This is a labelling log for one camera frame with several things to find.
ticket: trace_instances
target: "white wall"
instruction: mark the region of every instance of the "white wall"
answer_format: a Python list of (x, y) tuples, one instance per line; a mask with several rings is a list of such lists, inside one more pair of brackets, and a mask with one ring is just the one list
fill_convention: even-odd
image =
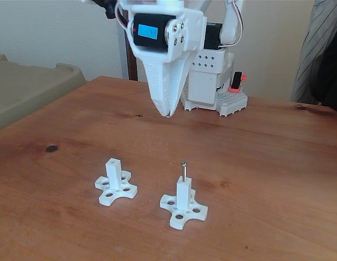
[(122, 78), (117, 29), (104, 9), (80, 1), (0, 1), (0, 53), (23, 65)]
[[(312, 6), (313, 0), (246, 2), (245, 34), (230, 49), (235, 69), (248, 75), (246, 94), (288, 98)], [(224, 3), (213, 0), (206, 15), (222, 22)], [(116, 21), (80, 1), (0, 1), (0, 53), (24, 65), (74, 64), (88, 80), (123, 75)]]
[[(236, 55), (235, 70), (247, 74), (243, 84), (249, 96), (287, 100), (308, 29), (313, 0), (248, 0), (242, 40), (229, 50)], [(209, 22), (223, 22), (223, 1), (212, 0), (205, 15)], [(139, 63), (139, 79), (145, 81)]]

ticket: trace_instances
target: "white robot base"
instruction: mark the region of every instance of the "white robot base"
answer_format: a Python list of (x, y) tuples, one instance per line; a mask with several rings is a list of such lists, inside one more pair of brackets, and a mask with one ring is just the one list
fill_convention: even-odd
[(110, 206), (119, 197), (134, 198), (137, 194), (137, 186), (131, 185), (131, 173), (121, 170), (121, 162), (111, 158), (105, 164), (107, 177), (100, 177), (95, 182), (97, 189), (103, 190), (98, 198), (99, 203)]
[(183, 176), (177, 182), (177, 196), (164, 195), (160, 200), (160, 207), (172, 213), (170, 226), (183, 229), (190, 219), (206, 220), (208, 207), (195, 201), (195, 190), (191, 189), (191, 178), (186, 178), (186, 163), (183, 166)]
[(214, 106), (206, 106), (188, 101), (188, 92), (183, 90), (180, 100), (185, 110), (191, 111), (194, 108), (202, 108), (208, 110), (216, 110), (220, 116), (228, 116), (234, 112), (247, 107), (248, 97), (240, 91), (238, 94), (231, 92), (218, 92)]

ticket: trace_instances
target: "wooden table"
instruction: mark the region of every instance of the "wooden table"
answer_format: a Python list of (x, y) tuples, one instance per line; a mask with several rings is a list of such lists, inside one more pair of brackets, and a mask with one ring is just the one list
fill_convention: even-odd
[[(138, 194), (105, 207), (111, 157)], [(182, 160), (209, 209), (179, 231), (159, 200)], [(0, 260), (337, 260), (337, 113), (250, 98), (167, 119), (145, 83), (97, 78), (0, 131)]]

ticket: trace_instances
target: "metal rod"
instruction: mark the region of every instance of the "metal rod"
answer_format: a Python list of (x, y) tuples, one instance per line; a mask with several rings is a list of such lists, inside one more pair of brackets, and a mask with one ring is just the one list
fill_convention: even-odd
[(186, 181), (186, 166), (188, 165), (187, 162), (182, 161), (181, 166), (182, 166), (182, 176), (183, 176), (183, 182)]

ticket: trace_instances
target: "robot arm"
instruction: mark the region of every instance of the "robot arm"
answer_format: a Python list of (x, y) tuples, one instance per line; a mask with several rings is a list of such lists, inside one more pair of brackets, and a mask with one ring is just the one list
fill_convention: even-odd
[[(114, 10), (134, 55), (143, 62), (157, 110), (162, 116), (171, 117), (190, 65), (197, 52), (204, 49), (207, 18), (203, 12), (211, 0), (186, 3), (183, 0), (118, 0), (115, 6), (114, 1), (101, 2), (106, 2), (102, 3), (105, 8), (111, 6), (110, 10)], [(224, 0), (224, 3), (226, 15), (220, 33), (221, 48), (237, 44), (243, 31), (240, 11), (244, 0)], [(128, 21), (122, 17), (120, 8), (128, 11)], [(238, 28), (241, 33), (237, 40)]]

